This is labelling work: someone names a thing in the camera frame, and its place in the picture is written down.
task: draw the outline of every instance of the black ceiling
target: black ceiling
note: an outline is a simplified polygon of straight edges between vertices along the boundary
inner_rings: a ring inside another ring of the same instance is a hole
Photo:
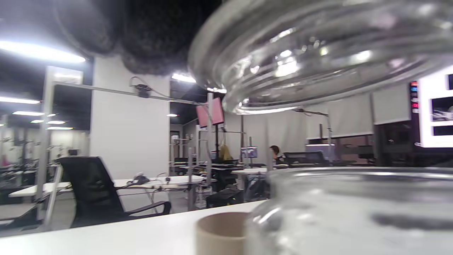
[[[62,64],[36,60],[0,51],[0,95],[20,98],[42,99],[46,65],[81,70],[84,84],[92,84],[93,57],[86,51],[72,46],[53,18],[52,0],[0,0],[0,40],[12,40],[45,45],[83,55],[87,62]],[[195,102],[206,102],[207,92],[196,84],[172,80],[170,96]],[[17,110],[39,111],[41,105],[0,103],[0,113],[9,114]],[[57,86],[54,113],[59,120],[68,121],[76,129],[89,130],[91,91],[81,88]],[[170,103],[170,112],[178,114],[171,123],[185,124],[196,118],[195,106]],[[11,116],[10,123],[28,125],[33,117]]]

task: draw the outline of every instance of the black office chair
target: black office chair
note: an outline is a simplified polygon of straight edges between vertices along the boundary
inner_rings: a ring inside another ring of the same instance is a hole
[[[71,182],[76,198],[76,215],[71,228],[142,219],[170,213],[171,204],[160,201],[133,211],[124,211],[110,175],[100,157],[63,157],[56,160]],[[164,206],[161,213],[132,214]]]

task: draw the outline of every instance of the screen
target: screen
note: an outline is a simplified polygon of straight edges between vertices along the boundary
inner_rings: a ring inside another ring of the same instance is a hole
[[[199,105],[197,106],[197,115],[198,115],[198,124],[201,128],[207,127],[208,125],[208,108],[207,106]],[[224,123],[222,102],[220,98],[214,98],[212,101],[212,124],[222,124]]]
[[[413,120],[419,121],[424,148],[453,147],[453,66],[411,83]]]
[[[250,146],[250,147],[241,147],[242,157],[244,158],[256,158],[258,157],[258,147],[257,146]]]
[[[332,144],[332,160],[337,160],[337,156],[335,155],[335,144]],[[306,144],[305,145],[306,152],[322,152],[324,159],[329,160],[329,145],[326,143],[323,144]]]

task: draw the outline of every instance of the partition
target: partition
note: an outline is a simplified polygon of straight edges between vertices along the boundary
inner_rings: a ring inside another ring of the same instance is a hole
[[[119,57],[96,58],[93,85],[131,91]],[[153,89],[169,94],[169,77],[141,75]],[[168,171],[169,102],[93,91],[90,154],[101,156],[113,179],[150,177]]]

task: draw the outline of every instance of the paper cup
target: paper cup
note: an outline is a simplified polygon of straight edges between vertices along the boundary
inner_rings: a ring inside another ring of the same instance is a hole
[[[207,216],[197,222],[197,255],[243,255],[246,212]]]

